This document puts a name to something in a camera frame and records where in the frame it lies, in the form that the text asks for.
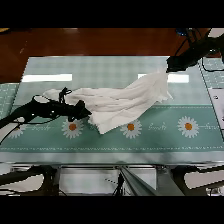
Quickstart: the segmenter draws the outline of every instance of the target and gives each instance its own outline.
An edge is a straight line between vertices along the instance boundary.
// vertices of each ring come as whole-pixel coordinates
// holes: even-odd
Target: fabric
[[[81,88],[65,96],[65,102],[75,105],[83,100],[92,113],[89,123],[96,125],[100,134],[104,134],[136,120],[155,102],[171,97],[167,78],[168,74],[163,71],[145,75],[124,89]],[[60,91],[52,89],[43,95],[58,100]]]

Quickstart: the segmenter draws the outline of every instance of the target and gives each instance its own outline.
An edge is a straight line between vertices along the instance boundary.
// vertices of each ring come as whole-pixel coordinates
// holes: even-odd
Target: white cloth
[[[171,97],[167,89],[167,78],[167,73],[160,72],[145,75],[124,89],[81,88],[66,95],[65,102],[75,105],[83,100],[92,113],[89,123],[96,125],[100,134],[104,134],[134,121],[156,101],[162,102]],[[51,89],[43,95],[58,100],[60,91]]]

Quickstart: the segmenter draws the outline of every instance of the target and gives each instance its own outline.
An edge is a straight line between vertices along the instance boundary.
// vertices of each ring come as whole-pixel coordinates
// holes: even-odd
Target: table
[[[66,56],[31,57],[24,76],[72,74],[70,81],[21,82],[12,110],[35,94],[55,88],[124,88],[142,74],[166,67],[168,57]],[[120,127],[100,135],[84,119],[81,135],[66,138],[65,117],[45,125],[26,125],[1,145],[1,162],[59,164],[189,164],[224,161],[224,144],[198,65],[170,73],[173,100],[156,103],[138,122],[140,136],[130,139]],[[190,135],[183,133],[192,130]]]

